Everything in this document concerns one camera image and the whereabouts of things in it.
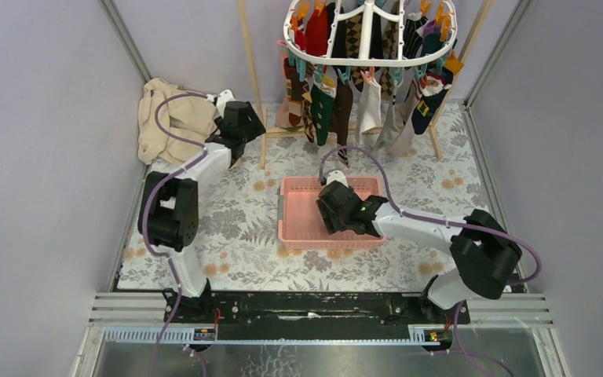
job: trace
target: wooden stand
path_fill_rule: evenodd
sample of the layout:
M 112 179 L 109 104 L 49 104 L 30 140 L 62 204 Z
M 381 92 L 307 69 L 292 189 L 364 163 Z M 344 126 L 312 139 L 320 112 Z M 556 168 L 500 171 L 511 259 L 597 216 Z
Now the wooden stand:
M 479 12 L 475 16 L 475 21 L 473 22 L 472 27 L 468 35 L 466 36 L 466 43 L 463 45 L 461 52 L 459 53 L 459 60 L 464 61 L 465 55 L 468 54 L 470 49 L 473 47 L 474 39 L 482 25 L 484 24 L 484 20 L 493 4 L 493 0 L 482 0 L 482 4 Z M 261 156 L 260 156 L 260 168 L 265 169 L 266 164 L 266 155 L 267 155 L 267 139 L 268 138 L 276 138 L 276 137 L 303 137 L 305 136 L 303 131 L 298 132 L 288 132 L 283 128 L 278 126 L 269 127 L 267 120 L 267 109 L 262 107 L 262 102 L 260 100 L 260 89 L 258 87 L 258 78 L 255 74 L 255 62 L 253 58 L 253 47 L 250 42 L 250 34 L 248 31 L 248 24 L 246 19 L 246 13 L 244 9 L 243 0 L 237 0 L 237 5 L 239 6 L 239 19 L 241 21 L 242 33 L 243 33 L 243 41 L 246 47 L 246 54 L 248 59 L 248 65 L 250 68 L 250 79 L 253 82 L 253 88 L 255 90 L 255 100 L 257 102 L 260 119 L 265 124 L 265 128 L 267 132 L 261 137 Z M 433 150 L 436 154 L 436 158 L 441 160 L 443 158 L 443 151 L 440 148 L 440 141 L 438 140 L 438 132 L 436 131 L 436 125 L 438 123 L 438 119 L 440 118 L 440 114 L 443 111 L 445 104 L 447 103 L 448 98 L 450 97 L 451 89 L 449 93 L 445 96 L 444 101 L 438 108 L 436 115 L 431 119 L 431 123 L 428 128 L 428 135 L 431 137 L 431 144 L 433 145 Z M 352 123 L 349 126 L 350 133 L 354 133 L 356 129 L 356 124 Z M 366 132 L 366 134 L 377 134 L 382 130 L 382 127 L 375 127 L 372 130 Z

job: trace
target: glass panel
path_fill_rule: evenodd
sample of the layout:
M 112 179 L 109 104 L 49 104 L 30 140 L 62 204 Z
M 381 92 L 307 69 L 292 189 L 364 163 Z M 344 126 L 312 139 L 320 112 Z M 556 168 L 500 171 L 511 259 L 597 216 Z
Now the glass panel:
M 502 360 L 515 375 L 544 375 L 535 340 L 525 329 L 461 330 L 467 350 Z M 152 344 L 106 342 L 95 376 L 147 377 Z M 482 376 L 461 354 L 436 353 L 406 346 L 211 346 L 202 352 L 207 375 L 457 375 Z M 156 374 L 202 375 L 197 358 L 181 346 L 162 345 Z M 484 367 L 505 375 L 497 365 Z

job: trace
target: beige cloth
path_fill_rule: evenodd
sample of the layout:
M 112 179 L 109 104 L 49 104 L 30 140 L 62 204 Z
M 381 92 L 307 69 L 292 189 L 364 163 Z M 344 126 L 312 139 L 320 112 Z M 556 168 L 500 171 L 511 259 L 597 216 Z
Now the beige cloth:
M 144 85 L 140 100 L 140 148 L 137 157 L 147 165 L 156 157 L 181 165 L 192 158 L 200 147 L 165 135 L 155 123 L 155 110 L 165 99 L 186 93 L 163 79 L 153 79 Z M 160 109 L 160 124 L 179 137 L 203 143 L 216 130 L 216 107 L 201 97 L 185 97 L 168 102 Z

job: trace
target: white wall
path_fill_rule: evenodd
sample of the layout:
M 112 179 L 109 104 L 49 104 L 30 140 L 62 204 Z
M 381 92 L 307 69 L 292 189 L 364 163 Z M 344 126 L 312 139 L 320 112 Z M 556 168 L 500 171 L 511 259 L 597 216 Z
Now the white wall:
M 603 2 L 537 1 L 474 113 L 572 375 L 602 376 Z
M 96 1 L 0 1 L 0 376 L 68 375 L 137 189 L 141 82 Z
M 290 1 L 244 2 L 262 100 L 281 101 L 285 86 L 276 40 L 283 35 Z M 465 98 L 473 87 L 517 2 L 494 1 L 455 84 L 455 99 Z M 343 3 L 350 10 L 354 0 Z M 408 10 L 418 9 L 419 3 L 413 1 Z M 152 75 L 207 92 L 230 87 L 238 97 L 254 98 L 236 0 L 116 0 L 115 4 Z M 390 0 L 385 8 L 392 4 Z M 460 33 L 457 47 L 461 49 L 481 0 L 455 0 L 455 5 Z

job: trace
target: floral tablecloth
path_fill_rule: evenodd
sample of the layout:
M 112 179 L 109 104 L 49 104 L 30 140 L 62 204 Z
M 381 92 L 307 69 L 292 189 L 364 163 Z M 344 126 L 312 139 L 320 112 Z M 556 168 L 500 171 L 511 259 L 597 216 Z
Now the floral tablecloth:
M 276 109 L 268 113 L 273 117 Z M 485 191 L 458 104 L 445 106 L 437 131 L 444 152 L 440 162 L 427 135 L 415 138 L 405 156 L 393 158 L 384 149 L 377 152 L 395 200 L 402 206 L 447 216 L 486 209 Z M 367 136 L 367 143 L 376 138 Z M 377 250 L 288 250 L 281 245 L 277 236 L 281 179 L 317 175 L 320 159 L 333 147 L 319 148 L 305 137 L 269 139 L 266 169 L 261 170 L 258 139 L 220 181 L 201 186 L 200 226 L 194 246 L 213 289 L 421 291 L 433 275 L 453 268 L 448 255 L 407 241 L 387 240 Z M 336 157 L 330 158 L 326 169 L 379 176 L 367 157 L 350 151 L 349 158 L 349 169 Z M 154 169 L 171 171 L 173 167 L 156 161 Z M 158 290 L 172 285 L 165 261 L 144 249 L 136 222 L 123 251 L 117 288 Z

